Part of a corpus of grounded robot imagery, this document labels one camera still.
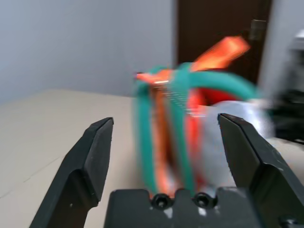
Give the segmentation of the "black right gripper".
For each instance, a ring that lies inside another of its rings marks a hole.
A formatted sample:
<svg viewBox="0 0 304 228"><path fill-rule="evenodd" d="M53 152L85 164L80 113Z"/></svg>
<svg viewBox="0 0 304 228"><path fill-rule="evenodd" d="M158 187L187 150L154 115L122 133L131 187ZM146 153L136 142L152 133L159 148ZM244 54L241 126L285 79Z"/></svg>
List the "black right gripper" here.
<svg viewBox="0 0 304 228"><path fill-rule="evenodd" d="M304 142L304 93L287 90L270 109L275 137L293 143Z"/></svg>

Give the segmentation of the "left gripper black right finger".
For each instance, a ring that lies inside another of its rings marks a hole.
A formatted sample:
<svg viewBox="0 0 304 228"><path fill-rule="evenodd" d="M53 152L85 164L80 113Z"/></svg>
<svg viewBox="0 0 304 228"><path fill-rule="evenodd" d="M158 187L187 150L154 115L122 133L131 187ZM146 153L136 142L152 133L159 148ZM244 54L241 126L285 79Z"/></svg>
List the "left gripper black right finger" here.
<svg viewBox="0 0 304 228"><path fill-rule="evenodd" d="M281 154L244 119L218 115L228 166L267 228L304 226L304 187Z"/></svg>

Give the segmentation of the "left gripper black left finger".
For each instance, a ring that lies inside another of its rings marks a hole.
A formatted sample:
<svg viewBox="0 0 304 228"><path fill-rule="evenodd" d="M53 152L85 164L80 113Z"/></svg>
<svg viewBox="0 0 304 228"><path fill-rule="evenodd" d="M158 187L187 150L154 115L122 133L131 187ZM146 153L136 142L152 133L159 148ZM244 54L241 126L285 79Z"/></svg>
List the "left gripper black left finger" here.
<svg viewBox="0 0 304 228"><path fill-rule="evenodd" d="M101 201L110 161L114 120L91 124L64 157L30 227L82 228Z"/></svg>

